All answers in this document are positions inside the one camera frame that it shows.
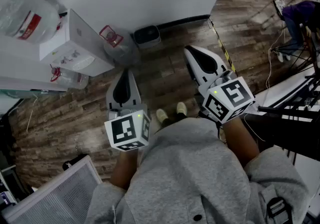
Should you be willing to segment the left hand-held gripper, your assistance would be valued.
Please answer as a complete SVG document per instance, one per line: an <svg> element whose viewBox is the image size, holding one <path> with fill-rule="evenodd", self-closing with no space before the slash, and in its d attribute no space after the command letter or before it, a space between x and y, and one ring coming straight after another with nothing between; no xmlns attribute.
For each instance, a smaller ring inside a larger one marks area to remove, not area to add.
<svg viewBox="0 0 320 224"><path fill-rule="evenodd" d="M112 148L128 152L149 145L151 117L147 105L141 103L135 76L126 68L115 76L106 92L104 125Z"/></svg>

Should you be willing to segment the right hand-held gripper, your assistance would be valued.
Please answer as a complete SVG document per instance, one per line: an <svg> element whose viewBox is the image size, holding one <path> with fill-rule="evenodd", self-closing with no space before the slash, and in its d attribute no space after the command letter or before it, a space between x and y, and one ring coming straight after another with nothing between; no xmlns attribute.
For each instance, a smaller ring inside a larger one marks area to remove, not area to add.
<svg viewBox="0 0 320 224"><path fill-rule="evenodd" d="M187 45L184 47L184 57L190 76L204 97L202 107L215 122L224 124L241 115L254 103L255 97L244 78L227 70L224 61L216 53Z"/></svg>

